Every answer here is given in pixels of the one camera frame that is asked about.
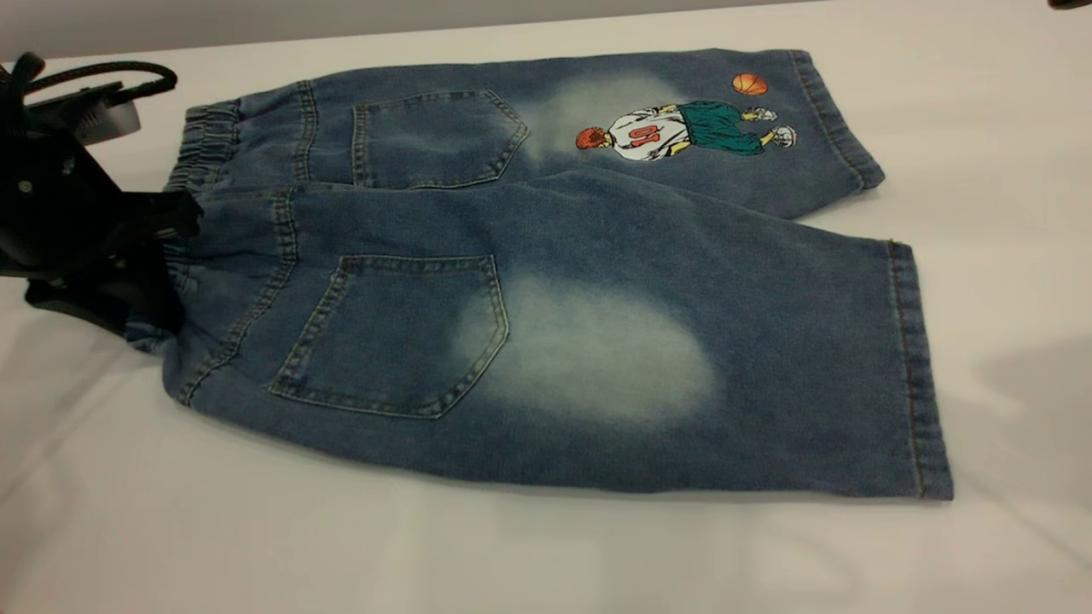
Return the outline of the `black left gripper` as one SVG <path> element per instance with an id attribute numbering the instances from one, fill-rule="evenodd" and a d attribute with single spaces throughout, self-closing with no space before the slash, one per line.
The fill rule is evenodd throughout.
<path id="1" fill-rule="evenodd" d="M 161 246 L 201 233 L 187 191 L 124 192 L 86 150 L 122 135 L 104 102 L 3 108 L 3 275 L 25 303 L 124 334 L 132 317 L 169 332 L 183 305 Z"/>

